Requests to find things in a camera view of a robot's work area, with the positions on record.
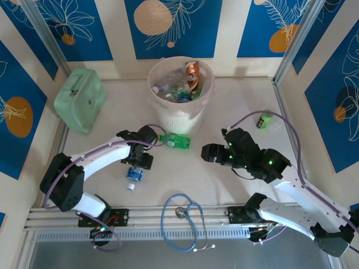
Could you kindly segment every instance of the orange circle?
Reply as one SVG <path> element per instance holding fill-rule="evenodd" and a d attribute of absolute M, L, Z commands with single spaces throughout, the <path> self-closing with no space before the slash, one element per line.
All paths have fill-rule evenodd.
<path fill-rule="evenodd" d="M 174 42 L 172 42 L 172 41 L 168 42 L 167 47 L 173 48 L 174 47 Z"/>
<path fill-rule="evenodd" d="M 334 111 L 334 119 L 339 123 L 344 122 L 346 119 L 345 108 L 342 108 L 341 106 L 337 107 Z"/>
<path fill-rule="evenodd" d="M 62 40 L 62 42 L 64 42 L 66 45 L 69 45 L 69 46 L 75 45 L 75 42 L 76 42 L 75 38 L 73 38 L 73 36 L 68 35 L 68 34 L 64 34 L 61 37 L 61 40 Z"/>
<path fill-rule="evenodd" d="M 298 25 L 291 24 L 275 32 L 270 38 L 269 49 L 276 53 L 285 52 L 297 28 Z"/>
<path fill-rule="evenodd" d="M 6 102 L 5 116 L 8 130 L 17 137 L 23 138 L 29 135 L 33 127 L 33 110 L 30 103 L 22 97 L 13 97 Z"/>

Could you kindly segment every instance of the wall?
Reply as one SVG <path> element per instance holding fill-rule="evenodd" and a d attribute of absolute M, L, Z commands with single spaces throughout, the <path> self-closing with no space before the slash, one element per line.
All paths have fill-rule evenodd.
<path fill-rule="evenodd" d="M 7 114 L 0 122 L 0 167 L 4 172 L 0 172 L 0 212 L 5 214 L 0 225 L 0 267 L 7 269 L 11 266 L 29 208 L 35 201 L 47 166 L 59 121 L 53 100 L 65 78 L 61 73 L 53 78 L 50 76 L 1 8 L 0 25 L 0 67 L 6 66 L 0 72 L 0 95 L 7 105 L 10 96 L 22 96 L 23 99 L 13 100 L 26 99 L 30 104 L 23 112 L 24 118 L 20 109 L 27 103 L 13 101 L 10 105 L 17 109 L 18 115 L 10 114 L 9 118 Z M 3 112 L 6 105 L 2 103 L 0 108 Z M 21 133 L 28 123 L 28 133 Z M 13 157 L 24 160 L 20 164 L 13 163 Z"/>
<path fill-rule="evenodd" d="M 343 60 L 347 50 L 344 50 L 343 46 L 348 47 L 349 41 L 354 37 L 348 33 L 354 26 L 357 27 L 358 14 L 359 2 L 345 0 L 315 49 L 312 53 L 307 53 L 307 56 L 310 56 L 305 64 L 300 64 L 301 70 L 297 68 L 298 74 L 291 67 L 279 84 L 290 118 L 301 138 L 309 180 L 330 198 L 347 207 L 358 203 L 359 163 L 350 158 L 358 156 L 355 150 L 358 143 L 348 142 L 349 118 L 337 118 L 337 121 L 334 117 L 337 96 L 342 89 L 338 85 L 346 86 L 343 80 L 346 76 Z M 341 64 L 333 66 L 332 63 L 336 60 L 340 60 Z M 340 137 L 341 132 L 345 132 L 345 136 Z M 334 143 L 330 143 L 326 137 L 335 138 Z M 354 153 L 345 155 L 343 150 L 353 150 Z M 338 156 L 346 161 L 347 165 L 338 163 Z M 359 247 L 358 238 L 356 235 L 352 242 L 356 248 Z M 348 250 L 344 257 L 349 268 L 357 268 L 358 254 Z"/>
<path fill-rule="evenodd" d="M 0 5 L 11 3 L 0 0 Z M 103 79 L 147 78 L 161 57 L 189 56 L 216 76 L 272 76 L 310 0 L 35 1 L 71 68 Z M 28 22 L 7 10 L 22 31 Z M 53 64 L 46 65 L 49 73 Z"/>

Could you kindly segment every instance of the green can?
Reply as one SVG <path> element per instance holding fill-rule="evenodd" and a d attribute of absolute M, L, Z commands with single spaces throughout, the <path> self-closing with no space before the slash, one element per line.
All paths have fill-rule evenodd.
<path fill-rule="evenodd" d="M 257 128 L 264 129 L 270 123 L 271 119 L 273 118 L 272 114 L 269 113 L 262 113 L 257 121 Z"/>

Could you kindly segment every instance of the metal frame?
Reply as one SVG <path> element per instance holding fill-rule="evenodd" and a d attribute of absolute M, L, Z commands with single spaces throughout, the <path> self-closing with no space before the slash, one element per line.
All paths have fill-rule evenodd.
<path fill-rule="evenodd" d="M 62 70 L 64 75 L 68 77 L 71 74 L 70 67 L 38 7 L 32 0 L 19 0 L 19 3 L 57 66 Z"/>
<path fill-rule="evenodd" d="M 301 20 L 298 29 L 290 42 L 287 51 L 285 52 L 282 61 L 280 62 L 280 65 L 276 71 L 276 73 L 273 76 L 273 82 L 275 85 L 280 83 L 281 79 L 283 79 L 283 75 L 291 66 L 292 61 L 297 54 L 300 46 L 302 45 L 305 37 L 307 36 L 309 30 L 311 29 L 314 21 L 316 20 L 316 17 L 323 7 L 326 0 L 315 0 L 311 1 L 311 4 L 307 10 L 307 12 L 304 14 L 303 19 Z"/>

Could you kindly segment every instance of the black bracket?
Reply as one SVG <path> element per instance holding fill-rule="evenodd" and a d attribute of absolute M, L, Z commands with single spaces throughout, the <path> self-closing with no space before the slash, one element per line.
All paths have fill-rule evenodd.
<path fill-rule="evenodd" d="M 109 211 L 109 214 L 107 215 L 108 217 L 106 218 L 106 220 L 105 221 L 102 220 L 102 222 L 104 223 L 108 222 L 106 223 L 108 226 L 126 227 L 128 222 L 128 212 L 129 210 L 126 208 L 111 209 Z M 95 228 L 100 225 L 98 224 L 98 222 L 86 217 L 83 214 L 80 214 L 78 226 L 81 228 L 83 227 Z"/>
<path fill-rule="evenodd" d="M 249 224 L 253 221 L 247 216 L 244 206 L 229 206 L 225 215 L 228 216 L 229 224 Z"/>

